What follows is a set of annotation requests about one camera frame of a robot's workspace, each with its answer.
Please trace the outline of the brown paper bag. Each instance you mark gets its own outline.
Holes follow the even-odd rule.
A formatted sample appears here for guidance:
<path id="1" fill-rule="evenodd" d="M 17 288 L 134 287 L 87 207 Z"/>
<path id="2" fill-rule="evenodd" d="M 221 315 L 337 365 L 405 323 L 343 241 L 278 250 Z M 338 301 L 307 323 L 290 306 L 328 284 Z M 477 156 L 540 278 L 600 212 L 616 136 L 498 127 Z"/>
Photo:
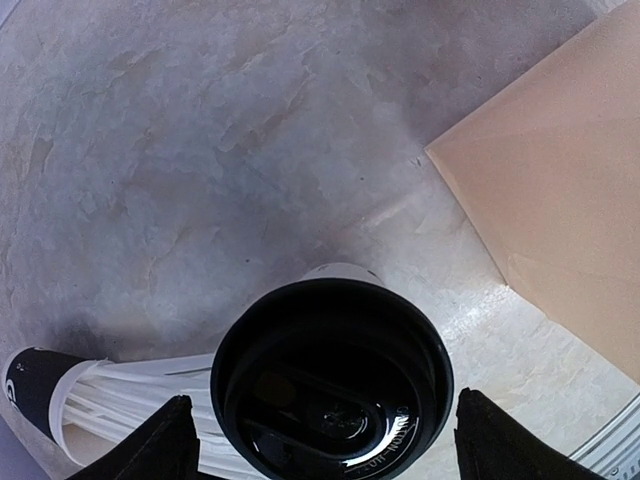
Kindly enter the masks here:
<path id="1" fill-rule="evenodd" d="M 639 5 L 627 1 L 427 147 L 506 283 L 639 376 Z"/>

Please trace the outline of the black cup holding straws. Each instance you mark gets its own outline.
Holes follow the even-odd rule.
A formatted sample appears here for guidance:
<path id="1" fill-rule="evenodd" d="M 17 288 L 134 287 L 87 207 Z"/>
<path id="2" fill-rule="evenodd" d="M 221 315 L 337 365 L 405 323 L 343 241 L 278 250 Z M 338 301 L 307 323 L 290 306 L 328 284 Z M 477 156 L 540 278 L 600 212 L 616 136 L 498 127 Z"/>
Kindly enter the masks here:
<path id="1" fill-rule="evenodd" d="M 101 360 L 29 347 L 15 352 L 4 365 L 1 380 L 9 403 L 33 426 L 65 449 L 63 412 L 80 376 Z"/>

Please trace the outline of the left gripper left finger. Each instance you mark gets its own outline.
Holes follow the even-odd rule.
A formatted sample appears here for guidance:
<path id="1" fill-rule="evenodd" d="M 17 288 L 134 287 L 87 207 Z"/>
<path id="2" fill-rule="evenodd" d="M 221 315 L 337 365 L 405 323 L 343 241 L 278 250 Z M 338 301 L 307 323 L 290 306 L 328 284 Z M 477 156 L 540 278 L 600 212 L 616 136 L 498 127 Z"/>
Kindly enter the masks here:
<path id="1" fill-rule="evenodd" d="M 200 442 L 188 396 L 174 396 L 108 454 L 72 477 L 196 479 Z"/>

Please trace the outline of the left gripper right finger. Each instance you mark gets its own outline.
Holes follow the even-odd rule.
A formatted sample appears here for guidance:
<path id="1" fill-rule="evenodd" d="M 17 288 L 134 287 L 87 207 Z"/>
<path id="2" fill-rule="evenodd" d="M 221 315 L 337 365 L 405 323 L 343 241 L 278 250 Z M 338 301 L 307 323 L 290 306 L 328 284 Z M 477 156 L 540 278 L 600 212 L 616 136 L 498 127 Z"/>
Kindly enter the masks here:
<path id="1" fill-rule="evenodd" d="M 454 429 L 462 479 L 598 479 L 546 445 L 479 390 L 458 397 Z"/>

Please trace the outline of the bundle of white straws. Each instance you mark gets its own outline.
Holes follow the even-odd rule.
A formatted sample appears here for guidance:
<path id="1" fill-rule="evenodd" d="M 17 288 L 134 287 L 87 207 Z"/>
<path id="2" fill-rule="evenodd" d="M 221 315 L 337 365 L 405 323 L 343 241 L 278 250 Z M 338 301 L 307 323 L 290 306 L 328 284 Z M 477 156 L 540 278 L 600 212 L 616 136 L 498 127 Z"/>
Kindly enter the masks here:
<path id="1" fill-rule="evenodd" d="M 200 441 L 198 470 L 222 479 L 262 479 L 226 439 L 210 399 L 214 355 L 114 363 L 84 360 L 62 375 L 51 397 L 53 441 L 76 465 L 109 453 L 169 399 L 186 395 Z"/>

